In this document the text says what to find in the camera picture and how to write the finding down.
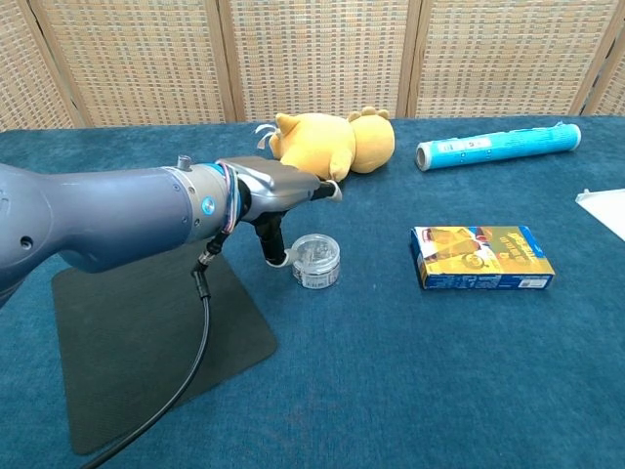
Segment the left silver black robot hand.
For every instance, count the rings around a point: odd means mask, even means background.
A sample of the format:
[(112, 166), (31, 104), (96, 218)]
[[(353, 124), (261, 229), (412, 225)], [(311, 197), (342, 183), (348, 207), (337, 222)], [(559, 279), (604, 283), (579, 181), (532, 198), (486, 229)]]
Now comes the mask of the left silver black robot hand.
[(244, 156), (223, 158), (219, 162), (226, 165), (236, 179), (241, 202), (236, 221), (254, 227), (266, 262), (276, 268), (292, 262), (281, 232), (285, 214), (304, 202), (342, 199), (341, 189), (335, 181), (277, 160)]

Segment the small transparent round container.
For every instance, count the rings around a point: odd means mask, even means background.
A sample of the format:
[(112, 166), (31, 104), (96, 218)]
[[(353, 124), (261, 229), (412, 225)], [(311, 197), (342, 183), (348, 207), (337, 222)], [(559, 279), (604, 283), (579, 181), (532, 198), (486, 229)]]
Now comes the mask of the small transparent round container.
[(340, 273), (338, 242), (326, 234), (306, 234), (292, 244), (294, 278), (307, 289), (333, 285)]

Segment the yellow blue snack box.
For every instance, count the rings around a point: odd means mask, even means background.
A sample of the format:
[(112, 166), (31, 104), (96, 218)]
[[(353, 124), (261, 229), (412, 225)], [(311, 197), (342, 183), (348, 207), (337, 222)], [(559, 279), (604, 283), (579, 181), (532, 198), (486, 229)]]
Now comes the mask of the yellow blue snack box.
[(425, 289), (545, 289), (555, 271), (527, 226), (416, 226), (410, 231)]

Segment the white flat box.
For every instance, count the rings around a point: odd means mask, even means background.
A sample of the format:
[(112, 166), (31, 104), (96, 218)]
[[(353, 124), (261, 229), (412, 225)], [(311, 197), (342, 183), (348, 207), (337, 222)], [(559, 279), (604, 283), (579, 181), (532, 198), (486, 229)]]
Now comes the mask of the white flat box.
[(625, 189), (585, 189), (575, 202), (625, 242)]

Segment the yellow plush toy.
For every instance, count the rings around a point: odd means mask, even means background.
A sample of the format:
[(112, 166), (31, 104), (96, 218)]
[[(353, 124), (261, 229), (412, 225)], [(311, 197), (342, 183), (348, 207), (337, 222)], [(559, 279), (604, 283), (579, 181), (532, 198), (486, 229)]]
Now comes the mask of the yellow plush toy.
[(335, 182), (351, 172), (371, 173), (395, 152), (395, 131), (384, 108), (363, 107), (347, 117), (279, 112), (274, 124), (255, 131), (263, 134), (258, 149), (269, 148), (281, 163)]

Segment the woven bamboo folding screen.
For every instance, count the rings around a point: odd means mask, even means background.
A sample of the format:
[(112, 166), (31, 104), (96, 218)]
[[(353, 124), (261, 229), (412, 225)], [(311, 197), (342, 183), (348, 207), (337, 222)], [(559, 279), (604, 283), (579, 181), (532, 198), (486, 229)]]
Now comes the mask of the woven bamboo folding screen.
[(0, 0), (0, 132), (625, 114), (625, 0)]

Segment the black mouse pad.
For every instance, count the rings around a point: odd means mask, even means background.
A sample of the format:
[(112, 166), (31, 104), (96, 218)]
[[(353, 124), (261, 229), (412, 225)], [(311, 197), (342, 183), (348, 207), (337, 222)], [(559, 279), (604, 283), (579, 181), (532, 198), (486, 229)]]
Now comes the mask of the black mouse pad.
[(224, 257), (206, 272), (210, 310), (191, 277), (201, 245), (99, 274), (52, 279), (70, 443), (90, 454), (139, 427), (183, 383), (210, 321), (185, 403), (270, 357), (277, 340)]

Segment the blue carpet table cover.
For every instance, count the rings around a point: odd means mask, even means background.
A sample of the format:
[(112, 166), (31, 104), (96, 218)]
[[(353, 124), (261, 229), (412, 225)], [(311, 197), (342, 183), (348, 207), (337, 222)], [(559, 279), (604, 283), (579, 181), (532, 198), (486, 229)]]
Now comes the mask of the blue carpet table cover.
[[(249, 226), (224, 248), (271, 358), (176, 408), (106, 469), (625, 469), (625, 241), (576, 203), (625, 189), (625, 117), (581, 116), (574, 152), (421, 172), (420, 142), (551, 116), (404, 119), (380, 170), (303, 205), (287, 240), (341, 247), (330, 288), (270, 268)], [(417, 226), (528, 226), (544, 290), (425, 290)]]

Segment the blue plastic wrap roll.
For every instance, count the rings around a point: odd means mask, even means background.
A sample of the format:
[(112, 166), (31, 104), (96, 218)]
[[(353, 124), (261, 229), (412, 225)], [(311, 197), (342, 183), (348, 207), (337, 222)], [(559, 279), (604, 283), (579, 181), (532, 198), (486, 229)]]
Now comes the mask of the blue plastic wrap roll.
[(422, 142), (416, 149), (421, 171), (478, 164), (517, 157), (572, 151), (582, 141), (576, 124), (559, 122), (550, 127), (533, 127)]

